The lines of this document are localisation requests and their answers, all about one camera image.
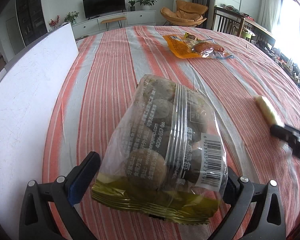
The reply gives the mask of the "wooden railing shelf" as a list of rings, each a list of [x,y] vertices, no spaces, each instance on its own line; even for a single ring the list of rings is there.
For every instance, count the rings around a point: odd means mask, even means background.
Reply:
[[[218,6],[214,7],[211,30],[235,35],[249,42],[260,40],[271,47],[275,44],[275,37],[266,28],[249,19],[248,16]]]

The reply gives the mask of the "black tall cabinet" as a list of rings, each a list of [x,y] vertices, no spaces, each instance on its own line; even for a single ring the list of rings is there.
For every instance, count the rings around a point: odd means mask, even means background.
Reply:
[[[23,43],[28,46],[47,33],[41,0],[15,0]]]

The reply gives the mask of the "small snack stick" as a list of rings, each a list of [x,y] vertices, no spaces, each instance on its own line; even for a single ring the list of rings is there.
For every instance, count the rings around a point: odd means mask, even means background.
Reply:
[[[269,126],[273,126],[273,125],[277,125],[280,127],[285,126],[278,112],[265,96],[257,95],[254,97],[254,101],[256,102],[257,106],[259,107],[260,111],[262,112]]]

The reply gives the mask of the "dark cluttered side table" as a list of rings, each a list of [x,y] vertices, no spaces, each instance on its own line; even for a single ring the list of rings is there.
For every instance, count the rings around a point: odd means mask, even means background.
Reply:
[[[262,40],[258,40],[255,46],[278,64],[300,89],[300,68],[296,63],[288,59],[284,54],[279,53],[276,48],[270,49],[269,44]]]

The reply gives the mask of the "orange sausage snack packet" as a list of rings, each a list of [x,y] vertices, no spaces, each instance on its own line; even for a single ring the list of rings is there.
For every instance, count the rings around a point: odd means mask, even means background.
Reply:
[[[193,47],[192,51],[197,53],[202,58],[206,59],[232,59],[234,56],[230,54],[222,46],[210,42],[210,41],[201,41],[197,42]]]

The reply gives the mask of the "small dark potted plant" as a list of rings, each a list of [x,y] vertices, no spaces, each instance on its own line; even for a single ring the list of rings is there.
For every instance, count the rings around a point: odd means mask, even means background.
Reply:
[[[135,11],[136,1],[135,0],[130,0],[130,1],[128,1],[128,3],[130,5],[130,11]]]

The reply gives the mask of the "green potted plant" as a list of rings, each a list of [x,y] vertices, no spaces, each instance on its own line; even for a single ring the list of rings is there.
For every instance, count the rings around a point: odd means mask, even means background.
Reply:
[[[142,10],[149,10],[151,6],[157,3],[158,0],[136,0],[140,4]]]

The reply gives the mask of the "orange lounge chair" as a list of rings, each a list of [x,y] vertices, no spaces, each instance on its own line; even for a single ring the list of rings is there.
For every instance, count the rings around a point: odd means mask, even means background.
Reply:
[[[208,11],[206,5],[176,0],[176,6],[175,12],[167,7],[163,7],[160,11],[163,18],[170,24],[182,27],[196,27],[206,21],[204,17]]]

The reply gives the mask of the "black flat television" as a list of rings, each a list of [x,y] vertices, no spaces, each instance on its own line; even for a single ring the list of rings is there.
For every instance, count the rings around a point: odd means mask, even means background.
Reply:
[[[126,10],[125,0],[83,0],[85,18]]]

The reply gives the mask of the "small wooden stool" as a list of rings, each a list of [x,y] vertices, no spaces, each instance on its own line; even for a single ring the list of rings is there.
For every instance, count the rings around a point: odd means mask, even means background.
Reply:
[[[125,20],[126,20],[126,17],[125,17],[125,16],[121,16],[121,17],[109,18],[109,19],[103,20],[103,21],[101,22],[101,24],[105,24],[105,25],[106,25],[106,30],[109,31],[109,30],[110,30],[110,24],[111,24],[111,23],[117,22],[119,28],[123,28],[123,23],[122,23],[122,21],[125,21]]]

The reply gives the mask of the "flower plant white vase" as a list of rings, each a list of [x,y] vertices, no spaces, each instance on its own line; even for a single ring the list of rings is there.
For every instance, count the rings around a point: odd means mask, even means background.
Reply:
[[[78,16],[79,16],[79,12],[77,12],[77,11],[72,11],[72,12],[67,13],[62,25],[65,25],[67,23],[70,23],[71,25],[76,24],[76,18],[78,18]]]

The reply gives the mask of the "white tv cabinet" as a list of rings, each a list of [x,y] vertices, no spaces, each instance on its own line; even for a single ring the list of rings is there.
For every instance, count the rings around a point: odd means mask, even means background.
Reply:
[[[128,11],[86,20],[72,25],[75,39],[91,36],[105,31],[135,25],[156,25],[155,10]]]

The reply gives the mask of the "clear bag round balls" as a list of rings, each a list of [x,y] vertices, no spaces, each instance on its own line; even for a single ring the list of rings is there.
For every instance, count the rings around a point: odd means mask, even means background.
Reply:
[[[206,224],[219,208],[227,178],[210,104],[184,85],[145,75],[111,136],[92,197],[117,210]]]

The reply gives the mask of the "white curtain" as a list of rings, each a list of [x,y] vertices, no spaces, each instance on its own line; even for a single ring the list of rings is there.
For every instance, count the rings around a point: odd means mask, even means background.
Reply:
[[[280,14],[281,0],[261,0],[257,23],[272,32]]]

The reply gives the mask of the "orange snack bag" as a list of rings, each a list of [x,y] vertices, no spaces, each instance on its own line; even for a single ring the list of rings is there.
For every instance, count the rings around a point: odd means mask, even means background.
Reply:
[[[164,35],[169,50],[179,59],[194,59],[202,57],[197,52],[192,51],[179,35]]]

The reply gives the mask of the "red flower arrangement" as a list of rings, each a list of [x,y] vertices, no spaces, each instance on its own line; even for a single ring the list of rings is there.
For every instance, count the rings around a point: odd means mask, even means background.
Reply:
[[[49,26],[52,29],[56,29],[59,26],[60,16],[57,15],[56,19],[51,19],[49,22]]]

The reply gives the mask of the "yellow chicken feet snack packet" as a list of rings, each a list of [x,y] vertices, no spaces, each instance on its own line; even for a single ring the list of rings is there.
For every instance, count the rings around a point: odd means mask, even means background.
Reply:
[[[193,35],[191,33],[188,33],[188,32],[186,32],[184,34],[184,38],[188,39],[188,40],[193,40],[193,41],[201,41],[201,39],[199,39],[197,36],[195,36],[195,35]]]

